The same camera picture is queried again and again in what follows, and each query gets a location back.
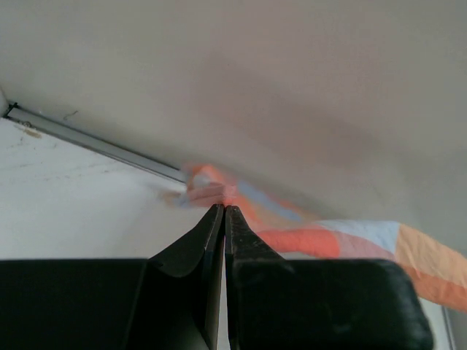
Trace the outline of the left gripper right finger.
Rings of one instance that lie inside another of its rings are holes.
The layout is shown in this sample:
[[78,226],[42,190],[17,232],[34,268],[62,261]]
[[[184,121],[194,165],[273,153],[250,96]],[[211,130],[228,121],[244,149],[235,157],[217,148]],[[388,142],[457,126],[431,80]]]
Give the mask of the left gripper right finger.
[[286,349],[290,267],[249,227],[236,206],[225,210],[228,338],[232,349]]

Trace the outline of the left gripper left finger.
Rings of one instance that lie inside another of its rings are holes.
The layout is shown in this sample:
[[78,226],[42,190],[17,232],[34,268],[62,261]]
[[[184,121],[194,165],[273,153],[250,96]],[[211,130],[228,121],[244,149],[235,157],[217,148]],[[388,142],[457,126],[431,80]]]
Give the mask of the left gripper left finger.
[[148,261],[150,311],[162,349],[216,349],[223,267],[223,206]]

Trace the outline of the orange blue checkered cloth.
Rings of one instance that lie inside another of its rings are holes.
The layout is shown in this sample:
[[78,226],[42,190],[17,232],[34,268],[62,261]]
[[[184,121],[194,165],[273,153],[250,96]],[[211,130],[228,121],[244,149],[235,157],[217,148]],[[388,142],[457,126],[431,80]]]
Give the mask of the orange blue checkered cloth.
[[417,294],[466,311],[466,258],[430,236],[394,221],[320,220],[214,166],[186,171],[185,188],[163,199],[183,208],[236,206],[250,229],[272,249],[315,258],[380,258],[399,264]]

